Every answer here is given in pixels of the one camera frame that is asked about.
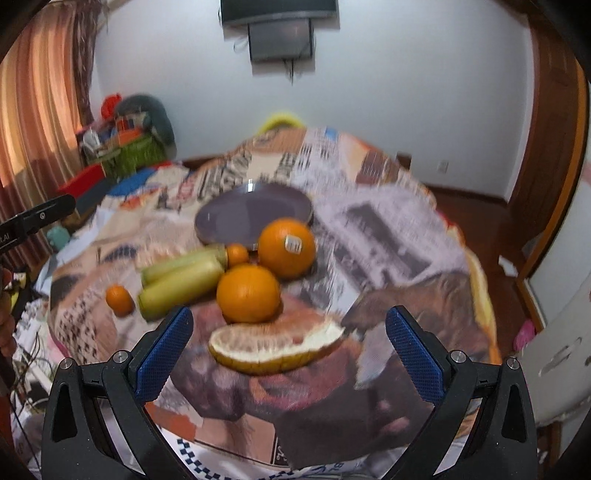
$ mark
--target orange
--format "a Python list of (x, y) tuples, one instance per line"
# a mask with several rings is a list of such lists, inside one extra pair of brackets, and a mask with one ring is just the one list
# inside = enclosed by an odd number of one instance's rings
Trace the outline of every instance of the orange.
[(135, 310), (134, 299), (121, 285), (111, 285), (107, 288), (105, 300), (118, 317), (126, 317)]
[(293, 218), (270, 223), (259, 237), (257, 250), (261, 265), (285, 280), (301, 277), (316, 257), (314, 235)]
[(228, 322), (265, 322), (279, 311), (281, 287), (266, 268), (239, 265), (222, 276), (216, 300)]
[(241, 244), (228, 245), (226, 247), (226, 253), (228, 255), (228, 268), (232, 268), (243, 263), (248, 263), (250, 260), (248, 250), (244, 245)]

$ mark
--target blue gripper pad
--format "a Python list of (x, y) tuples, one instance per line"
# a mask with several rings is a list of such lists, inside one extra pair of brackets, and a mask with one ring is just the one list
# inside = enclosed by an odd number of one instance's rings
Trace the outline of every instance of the blue gripper pad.
[(156, 333), (159, 338), (137, 369), (135, 397), (142, 403), (158, 398), (193, 333), (193, 314), (187, 307), (178, 309), (173, 319), (167, 317), (164, 322), (168, 325), (146, 334)]
[(443, 372), (396, 307), (386, 315), (386, 334), (418, 394), (424, 401), (439, 405), (445, 396)]

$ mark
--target green basket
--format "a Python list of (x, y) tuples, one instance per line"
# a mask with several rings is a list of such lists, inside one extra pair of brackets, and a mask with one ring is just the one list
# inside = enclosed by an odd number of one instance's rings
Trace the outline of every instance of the green basket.
[(108, 178), (120, 181), (164, 160), (166, 154), (160, 144), (151, 135), (143, 135), (102, 157), (100, 164)]

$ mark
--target red box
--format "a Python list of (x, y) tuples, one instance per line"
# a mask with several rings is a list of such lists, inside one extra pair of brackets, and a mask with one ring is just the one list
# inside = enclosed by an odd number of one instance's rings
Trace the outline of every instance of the red box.
[(92, 187), (105, 178), (105, 172), (100, 164), (91, 165), (82, 170), (70, 181), (57, 189), (59, 195), (69, 193), (74, 198), (88, 192)]
[(155, 163), (154, 165), (150, 165), (148, 168), (153, 168), (154, 170), (159, 170), (161, 168), (167, 168), (171, 166), (173, 163), (170, 160), (164, 160), (160, 163)]

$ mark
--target wall-mounted tv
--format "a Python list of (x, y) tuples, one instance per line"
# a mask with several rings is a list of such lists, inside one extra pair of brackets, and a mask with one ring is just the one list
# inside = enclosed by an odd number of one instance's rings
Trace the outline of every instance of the wall-mounted tv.
[(222, 0), (223, 25), (336, 15), (337, 0)]

